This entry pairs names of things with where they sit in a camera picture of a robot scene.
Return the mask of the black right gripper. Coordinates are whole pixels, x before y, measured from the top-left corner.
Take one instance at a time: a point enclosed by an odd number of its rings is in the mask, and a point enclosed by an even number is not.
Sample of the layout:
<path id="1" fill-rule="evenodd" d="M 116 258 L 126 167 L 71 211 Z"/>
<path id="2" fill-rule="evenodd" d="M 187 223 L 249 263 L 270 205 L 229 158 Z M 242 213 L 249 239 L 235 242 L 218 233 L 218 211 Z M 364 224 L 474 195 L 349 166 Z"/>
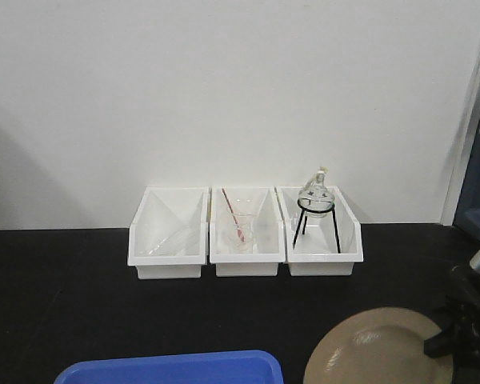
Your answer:
<path id="1" fill-rule="evenodd" d="M 439 308 L 447 324 L 424 341 L 423 352 L 430 358 L 453 358 L 453 383 L 480 383 L 480 274 L 455 266 L 449 277 L 450 287 Z"/>

